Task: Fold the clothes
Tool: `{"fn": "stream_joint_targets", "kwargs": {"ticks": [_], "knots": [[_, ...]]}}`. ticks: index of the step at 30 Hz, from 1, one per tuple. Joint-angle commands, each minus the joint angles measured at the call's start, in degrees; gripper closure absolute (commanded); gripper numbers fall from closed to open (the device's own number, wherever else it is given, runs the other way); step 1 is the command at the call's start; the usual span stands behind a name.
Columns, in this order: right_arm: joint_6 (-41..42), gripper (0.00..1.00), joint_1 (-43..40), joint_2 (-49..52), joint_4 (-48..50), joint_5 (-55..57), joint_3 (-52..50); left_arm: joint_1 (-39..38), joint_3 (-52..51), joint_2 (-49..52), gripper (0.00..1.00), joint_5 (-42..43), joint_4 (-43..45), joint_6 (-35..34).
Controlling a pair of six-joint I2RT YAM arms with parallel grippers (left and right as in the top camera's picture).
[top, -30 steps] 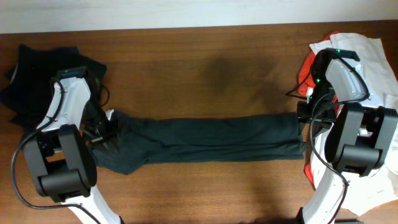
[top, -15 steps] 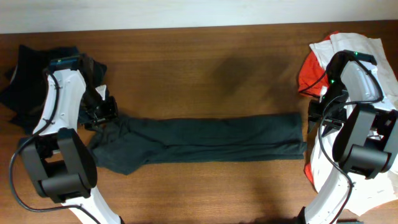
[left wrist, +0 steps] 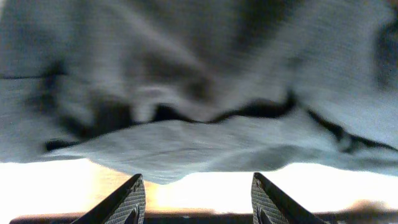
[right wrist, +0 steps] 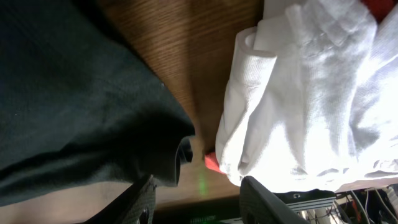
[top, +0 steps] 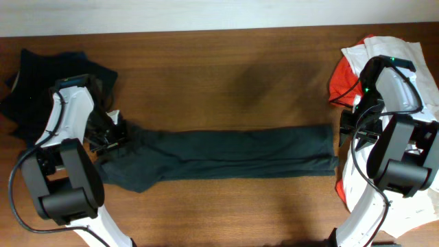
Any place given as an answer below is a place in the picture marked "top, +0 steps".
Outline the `black Nike t-shirt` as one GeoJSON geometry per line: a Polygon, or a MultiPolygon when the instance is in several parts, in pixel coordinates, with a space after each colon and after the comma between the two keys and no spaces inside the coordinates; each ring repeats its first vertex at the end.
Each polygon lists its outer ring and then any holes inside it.
{"type": "Polygon", "coordinates": [[[330,125],[168,132],[128,126],[130,141],[97,158],[106,184],[143,193],[168,180],[332,176],[330,125]]]}

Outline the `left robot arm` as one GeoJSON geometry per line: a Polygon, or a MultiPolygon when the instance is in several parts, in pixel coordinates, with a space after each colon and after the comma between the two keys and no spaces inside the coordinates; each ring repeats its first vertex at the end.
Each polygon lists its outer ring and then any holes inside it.
{"type": "Polygon", "coordinates": [[[128,141],[118,110],[106,112],[102,83],[85,74],[57,80],[53,108],[35,146],[19,158],[37,214],[57,233],[74,231],[89,246],[134,246],[104,206],[104,184],[84,149],[102,155],[128,141]]]}

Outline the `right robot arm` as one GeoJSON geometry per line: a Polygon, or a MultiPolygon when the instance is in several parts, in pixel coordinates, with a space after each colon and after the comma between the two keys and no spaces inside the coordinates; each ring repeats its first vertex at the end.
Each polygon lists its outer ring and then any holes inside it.
{"type": "Polygon", "coordinates": [[[353,167],[366,187],[327,246],[371,246],[390,212],[385,192],[411,198],[438,175],[438,121],[407,72],[416,72],[410,60],[371,58],[357,80],[363,95],[341,113],[339,144],[352,139],[353,167]]]}

